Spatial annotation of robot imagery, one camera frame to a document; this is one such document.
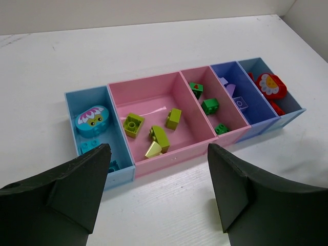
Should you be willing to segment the red bricks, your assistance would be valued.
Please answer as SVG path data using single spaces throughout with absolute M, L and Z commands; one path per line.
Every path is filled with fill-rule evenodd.
M 251 78 L 251 80 L 255 83 L 255 78 L 253 76 L 253 73 L 249 72 L 248 76 Z M 285 115 L 285 112 L 276 104 L 276 100 L 267 100 L 269 102 L 269 104 L 272 106 L 272 108 L 275 110 L 275 112 L 279 115 L 279 116 L 283 116 Z

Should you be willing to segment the green lego plate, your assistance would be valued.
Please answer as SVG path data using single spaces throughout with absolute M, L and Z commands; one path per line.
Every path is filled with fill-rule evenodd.
M 219 124 L 215 127 L 215 132 L 217 135 L 221 135 L 230 132 L 230 129 L 226 127 L 224 124 Z

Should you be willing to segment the lime square lego brick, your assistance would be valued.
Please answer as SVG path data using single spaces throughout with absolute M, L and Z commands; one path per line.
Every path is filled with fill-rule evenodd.
M 177 108 L 172 108 L 172 110 L 168 113 L 165 127 L 171 130 L 176 130 L 182 111 Z

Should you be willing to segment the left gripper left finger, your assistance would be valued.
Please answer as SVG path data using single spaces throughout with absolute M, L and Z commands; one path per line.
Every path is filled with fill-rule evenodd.
M 106 144 L 1 188 L 1 245 L 86 245 L 105 187 Z

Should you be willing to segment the small pink bin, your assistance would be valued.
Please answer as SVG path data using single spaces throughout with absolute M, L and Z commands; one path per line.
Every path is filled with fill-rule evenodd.
M 181 73 L 209 120 L 218 145 L 234 144 L 251 128 L 211 67 L 185 69 Z

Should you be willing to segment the lime curved lego piece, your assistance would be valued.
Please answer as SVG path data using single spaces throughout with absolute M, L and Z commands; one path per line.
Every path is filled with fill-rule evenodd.
M 166 135 L 166 132 L 164 131 L 164 129 L 162 127 L 153 125 L 150 128 L 149 137 L 161 146 L 162 153 L 167 153 L 167 151 L 170 147 L 170 142 Z

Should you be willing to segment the teal small lego brick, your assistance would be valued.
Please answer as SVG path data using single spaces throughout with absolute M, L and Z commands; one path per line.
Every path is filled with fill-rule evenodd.
M 108 174 L 119 171 L 120 169 L 121 168 L 120 168 L 120 165 L 118 164 L 118 162 L 113 160 L 113 161 L 110 162 L 110 165 L 109 165 L 109 168 L 108 168 Z

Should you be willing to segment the light blue bin left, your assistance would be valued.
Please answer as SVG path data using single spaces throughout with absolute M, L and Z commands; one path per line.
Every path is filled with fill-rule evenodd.
M 78 156 L 100 144 L 111 148 L 105 189 L 134 181 L 135 164 L 107 86 L 65 93 Z

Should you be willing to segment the red round flower lego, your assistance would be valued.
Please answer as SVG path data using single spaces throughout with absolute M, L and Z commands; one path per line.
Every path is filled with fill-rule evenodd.
M 288 92 L 281 79 L 271 73 L 261 74 L 255 81 L 255 85 L 267 100 L 283 99 Z

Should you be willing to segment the pale yellow slope lego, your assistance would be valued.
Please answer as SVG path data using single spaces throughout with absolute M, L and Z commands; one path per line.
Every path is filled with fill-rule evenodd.
M 153 141 L 148 148 L 147 152 L 145 153 L 145 158 L 150 159 L 156 156 L 159 156 L 162 154 L 162 148 L 160 144 L 158 144 L 156 141 Z

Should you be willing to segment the purple lego brick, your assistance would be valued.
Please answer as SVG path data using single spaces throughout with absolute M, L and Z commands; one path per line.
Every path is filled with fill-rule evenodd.
M 235 95 L 235 90 L 236 90 L 236 85 L 228 82 L 224 77 L 219 78 L 220 82 L 223 84 L 225 87 L 227 93 L 232 97 L 234 103 L 238 107 L 238 109 L 241 112 L 244 112 L 248 109 L 248 104 L 245 102 L 242 96 L 236 96 Z

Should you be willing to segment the dark green lego piece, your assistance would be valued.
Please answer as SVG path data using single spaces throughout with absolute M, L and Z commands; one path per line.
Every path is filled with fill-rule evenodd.
M 196 99 L 199 100 L 203 93 L 203 85 L 191 82 L 189 83 L 189 86 L 193 94 L 195 95 Z

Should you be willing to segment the green lego row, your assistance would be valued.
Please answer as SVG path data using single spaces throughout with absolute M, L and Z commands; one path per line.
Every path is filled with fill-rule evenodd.
M 205 99 L 201 103 L 201 107 L 205 113 L 205 115 L 210 115 L 216 113 L 220 104 L 216 98 Z

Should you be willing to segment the light blue bin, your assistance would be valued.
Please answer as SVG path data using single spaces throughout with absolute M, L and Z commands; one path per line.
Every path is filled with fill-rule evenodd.
M 105 189 L 134 181 L 135 164 L 107 86 L 65 93 L 78 156 L 100 144 L 111 148 Z
M 283 81 L 262 58 L 240 60 L 239 63 L 277 115 L 280 116 L 280 119 L 267 129 L 268 132 L 285 127 L 305 112 L 305 108 L 290 94 Z

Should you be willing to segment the light blue bin right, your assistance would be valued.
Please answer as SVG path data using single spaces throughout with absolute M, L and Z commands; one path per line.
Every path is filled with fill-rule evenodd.
M 239 63 L 277 115 L 280 116 L 280 119 L 267 129 L 268 132 L 285 127 L 305 112 L 305 108 L 290 94 L 283 81 L 262 58 L 240 60 Z

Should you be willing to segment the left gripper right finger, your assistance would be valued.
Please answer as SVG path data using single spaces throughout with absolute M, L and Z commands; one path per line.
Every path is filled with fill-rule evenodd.
M 222 229 L 231 245 L 327 245 L 327 189 L 291 181 L 208 145 Z

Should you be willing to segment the teal lego bricks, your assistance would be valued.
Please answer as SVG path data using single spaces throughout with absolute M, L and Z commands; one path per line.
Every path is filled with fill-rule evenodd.
M 87 153 L 88 151 L 98 147 L 100 145 L 100 142 L 98 139 L 93 139 L 93 140 L 89 140 L 89 141 L 85 141 L 85 142 L 82 142 L 80 144 L 80 151 L 81 151 L 81 154 L 85 154 Z

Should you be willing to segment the periwinkle blue bin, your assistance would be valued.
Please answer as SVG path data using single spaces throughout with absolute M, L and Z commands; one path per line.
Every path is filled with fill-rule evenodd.
M 214 64 L 211 68 L 218 78 L 224 77 L 228 82 L 235 84 L 235 95 L 242 96 L 249 106 L 242 114 L 251 128 L 237 142 L 263 134 L 280 119 L 239 62 Z

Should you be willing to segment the large pink bin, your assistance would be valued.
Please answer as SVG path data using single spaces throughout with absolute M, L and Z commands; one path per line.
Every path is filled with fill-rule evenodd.
M 120 122 L 129 113 L 145 118 L 137 137 L 126 137 L 137 178 L 206 154 L 208 144 L 217 139 L 181 72 L 111 83 L 108 89 Z M 182 111 L 176 130 L 165 127 L 172 108 Z M 153 125 L 164 129 L 170 147 L 167 153 L 147 159 Z

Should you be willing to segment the teal rounded lego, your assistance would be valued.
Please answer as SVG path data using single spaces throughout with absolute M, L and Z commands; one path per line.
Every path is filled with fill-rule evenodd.
M 109 110 L 104 106 L 93 106 L 77 116 L 75 126 L 83 138 L 97 137 L 109 127 Z

